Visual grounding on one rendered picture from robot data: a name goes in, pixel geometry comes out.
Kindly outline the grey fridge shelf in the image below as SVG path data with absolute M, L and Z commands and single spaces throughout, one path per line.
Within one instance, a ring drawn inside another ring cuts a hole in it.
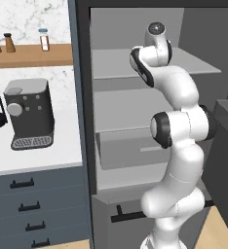
M 151 118 L 172 107 L 156 89 L 130 89 L 95 93 L 95 130 L 116 131 L 149 127 Z
M 93 50 L 92 67 L 95 80 L 136 78 L 130 66 L 130 49 Z M 180 49 L 172 49 L 171 65 L 185 69 L 189 74 L 220 73 L 214 66 Z

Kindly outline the grey fridge crisper drawer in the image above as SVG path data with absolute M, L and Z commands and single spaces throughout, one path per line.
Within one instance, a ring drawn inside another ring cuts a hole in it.
M 167 162 L 170 150 L 163 149 L 149 128 L 99 132 L 96 134 L 103 170 Z

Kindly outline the blue-grey cabinet side panel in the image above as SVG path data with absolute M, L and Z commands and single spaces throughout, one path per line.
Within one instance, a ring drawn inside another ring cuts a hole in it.
M 76 0 L 68 0 L 68 12 L 69 12 L 69 22 L 70 22 L 70 32 L 71 32 L 72 53 L 73 53 L 73 68 L 74 68 L 77 114 L 78 114 L 78 124 L 79 124 L 80 143 L 81 143 L 84 188 L 85 188 L 85 197 L 86 197 L 89 243 L 90 243 L 90 249 L 95 249 L 92 216 L 91 216 L 92 213 L 91 213 L 90 189 L 89 189 L 89 180 L 88 180 L 87 151 L 86 151 L 86 141 L 85 141 L 84 112 L 83 112 L 84 108 L 83 108 L 83 96 L 82 96 L 82 85 L 81 85 L 82 77 L 81 77 L 80 56 L 79 56 Z

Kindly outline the dark grey open fridge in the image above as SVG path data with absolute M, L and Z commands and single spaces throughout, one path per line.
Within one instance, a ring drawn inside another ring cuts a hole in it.
M 220 70 L 220 73 L 189 74 L 197 86 L 199 103 L 214 116 L 216 101 L 228 99 L 228 0 L 76 0 L 76 15 L 94 235 L 92 196 L 108 189 L 152 183 L 156 186 L 163 179 L 170 158 L 149 165 L 101 168 L 96 144 L 96 134 L 100 131 L 95 130 L 95 93 L 152 88 L 136 71 L 136 78 L 95 80 L 93 50 L 130 49 L 132 52 L 134 47 L 144 44 L 150 23 L 162 23 L 172 49 L 180 48 Z M 198 143 L 204 152 L 203 173 L 213 138 Z M 197 187 L 205 200 L 212 200 L 202 176 Z M 182 225 L 178 236 L 187 249 L 195 249 L 210 209 L 204 208 Z

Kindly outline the dark grey coffee machine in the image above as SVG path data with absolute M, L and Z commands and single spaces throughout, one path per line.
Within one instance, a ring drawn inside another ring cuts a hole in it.
M 12 80 L 4 90 L 7 112 L 14 129 L 15 151 L 50 147 L 55 118 L 46 79 Z

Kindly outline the grey freezer drawer front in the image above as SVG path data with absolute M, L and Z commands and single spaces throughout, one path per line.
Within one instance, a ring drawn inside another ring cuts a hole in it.
M 138 219 L 110 223 L 116 205 L 123 213 L 141 211 L 140 199 L 155 183 L 99 191 L 92 196 L 95 249 L 139 249 L 143 239 L 152 232 L 154 220 Z

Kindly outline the blue-lidded spice jar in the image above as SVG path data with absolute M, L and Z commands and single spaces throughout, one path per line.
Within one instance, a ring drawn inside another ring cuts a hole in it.
M 48 29 L 47 28 L 40 28 L 39 34 L 40 34 L 40 42 L 41 42 L 41 46 L 42 46 L 42 51 L 48 52 L 50 50 Z

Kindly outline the dark grey fridge door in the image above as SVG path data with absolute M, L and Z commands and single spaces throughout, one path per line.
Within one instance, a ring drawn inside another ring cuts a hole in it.
M 216 101 L 214 116 L 218 121 L 218 131 L 202 178 L 228 228 L 228 99 Z

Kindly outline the brown black-capped shaker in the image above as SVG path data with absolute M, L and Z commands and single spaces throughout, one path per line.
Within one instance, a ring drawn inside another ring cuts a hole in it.
M 12 34 L 11 33 L 5 33 L 5 42 L 6 42 L 6 52 L 7 53 L 14 53 L 16 51 L 15 45 L 12 40 Z

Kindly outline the wooden wall shelf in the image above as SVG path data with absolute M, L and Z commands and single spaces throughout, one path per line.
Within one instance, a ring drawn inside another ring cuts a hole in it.
M 40 45 L 16 45 L 14 53 L 7 53 L 2 47 L 0 68 L 63 66 L 73 64 L 70 44 L 51 44 L 48 52 Z

